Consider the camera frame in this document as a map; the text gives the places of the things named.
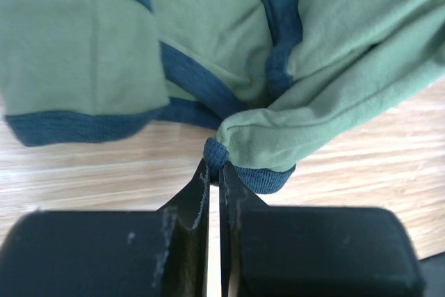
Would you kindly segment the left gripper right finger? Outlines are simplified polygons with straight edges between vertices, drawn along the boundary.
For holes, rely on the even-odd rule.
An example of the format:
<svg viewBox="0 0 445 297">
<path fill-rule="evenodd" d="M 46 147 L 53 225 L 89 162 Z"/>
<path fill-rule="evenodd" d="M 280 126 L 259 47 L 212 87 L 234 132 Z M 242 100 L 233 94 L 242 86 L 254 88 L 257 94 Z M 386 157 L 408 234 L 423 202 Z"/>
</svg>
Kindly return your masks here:
<svg viewBox="0 0 445 297">
<path fill-rule="evenodd" d="M 231 163 L 219 172 L 224 296 L 422 296 L 396 215 L 380 207 L 266 204 Z"/>
</svg>

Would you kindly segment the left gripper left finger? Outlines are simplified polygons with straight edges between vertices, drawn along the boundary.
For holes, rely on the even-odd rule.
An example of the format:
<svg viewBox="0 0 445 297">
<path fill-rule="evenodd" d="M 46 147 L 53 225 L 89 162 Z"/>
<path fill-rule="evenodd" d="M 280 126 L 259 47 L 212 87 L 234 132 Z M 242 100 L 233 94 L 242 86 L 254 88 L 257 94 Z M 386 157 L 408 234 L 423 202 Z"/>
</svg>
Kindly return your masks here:
<svg viewBox="0 0 445 297">
<path fill-rule="evenodd" d="M 34 211 L 1 246 L 2 296 L 205 296 L 209 169 L 155 211 Z"/>
</svg>

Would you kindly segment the olive green tank top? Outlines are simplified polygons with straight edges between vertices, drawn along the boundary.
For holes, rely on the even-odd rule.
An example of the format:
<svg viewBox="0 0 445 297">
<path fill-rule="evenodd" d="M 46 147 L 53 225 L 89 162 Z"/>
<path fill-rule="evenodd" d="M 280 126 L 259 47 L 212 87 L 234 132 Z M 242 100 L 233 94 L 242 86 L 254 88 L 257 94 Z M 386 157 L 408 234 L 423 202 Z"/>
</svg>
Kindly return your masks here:
<svg viewBox="0 0 445 297">
<path fill-rule="evenodd" d="M 1 0 L 1 95 L 26 146 L 162 120 L 216 131 L 257 193 L 444 73 L 444 0 Z"/>
</svg>

